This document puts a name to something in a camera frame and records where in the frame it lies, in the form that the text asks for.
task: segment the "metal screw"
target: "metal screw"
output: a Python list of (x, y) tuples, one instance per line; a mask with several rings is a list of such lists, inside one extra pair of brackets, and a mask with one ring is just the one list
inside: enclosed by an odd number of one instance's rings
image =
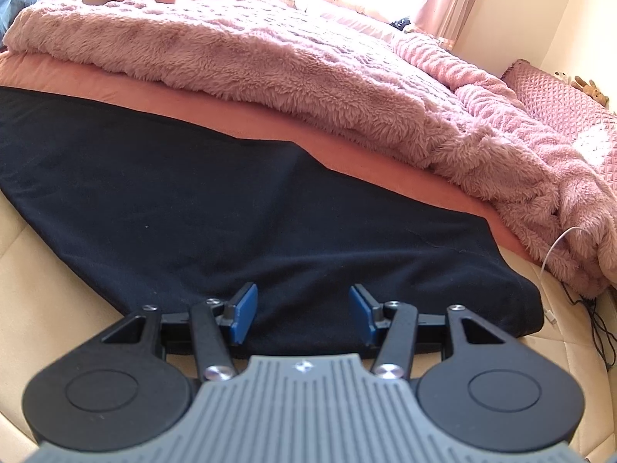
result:
[(227, 381), (232, 379), (236, 372), (227, 365), (211, 365), (204, 371), (208, 381)]
[(400, 380), (404, 375), (404, 371), (400, 365), (395, 363), (382, 363), (375, 369), (373, 374), (383, 380)]
[(311, 369), (313, 369), (314, 365), (310, 363), (308, 360), (302, 360), (298, 362), (295, 366), (295, 369), (300, 371), (302, 374), (306, 374)]

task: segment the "beige quilted surface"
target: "beige quilted surface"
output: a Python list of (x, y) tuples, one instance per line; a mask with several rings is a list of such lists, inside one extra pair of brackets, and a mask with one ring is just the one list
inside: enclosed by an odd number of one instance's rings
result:
[[(503, 254), (516, 271), (539, 285), (538, 267), (510, 251)], [(603, 462), (615, 450), (610, 379), (617, 379), (609, 377), (593, 348), (585, 310), (572, 307), (550, 275), (543, 278), (541, 293), (556, 324), (545, 322), (542, 331), (523, 341), (581, 384), (587, 407), (573, 448), (593, 463)], [(602, 311), (609, 326), (617, 329), (613, 304), (609, 295), (603, 296)], [(20, 408), (29, 378), (119, 315), (51, 252), (2, 194), (0, 306), (0, 461), (17, 463), (35, 449)], [(436, 360), (434, 355), (418, 356), (414, 374)], [(193, 367), (189, 357), (178, 357), (175, 363), (187, 372)]]
[(560, 132), (617, 190), (617, 116), (555, 76), (518, 60), (502, 80), (528, 113)]

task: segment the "fuzzy blanket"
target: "fuzzy blanket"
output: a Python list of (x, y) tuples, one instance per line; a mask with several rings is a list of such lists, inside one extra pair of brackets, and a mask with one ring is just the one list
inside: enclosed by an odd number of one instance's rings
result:
[(427, 36), (401, 35), (391, 48), (262, 0), (45, 0), (20, 13), (4, 42), (290, 113), (490, 201), (539, 262), (565, 229), (583, 227), (548, 268), (587, 296), (617, 280), (609, 187), (504, 83)]

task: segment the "pink curtain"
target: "pink curtain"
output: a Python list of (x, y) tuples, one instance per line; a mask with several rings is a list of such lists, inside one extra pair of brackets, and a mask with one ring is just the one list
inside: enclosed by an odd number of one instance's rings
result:
[(451, 49), (476, 0), (424, 0), (411, 22), (440, 39), (442, 46)]

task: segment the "beige wall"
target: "beige wall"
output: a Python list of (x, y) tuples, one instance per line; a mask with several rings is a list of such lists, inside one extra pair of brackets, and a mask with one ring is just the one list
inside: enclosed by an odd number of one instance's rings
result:
[(568, 0), (477, 0), (453, 52), (501, 76), (516, 59), (540, 66)]
[(617, 107), (617, 0), (570, 0), (548, 52), (545, 71), (563, 71), (588, 81)]

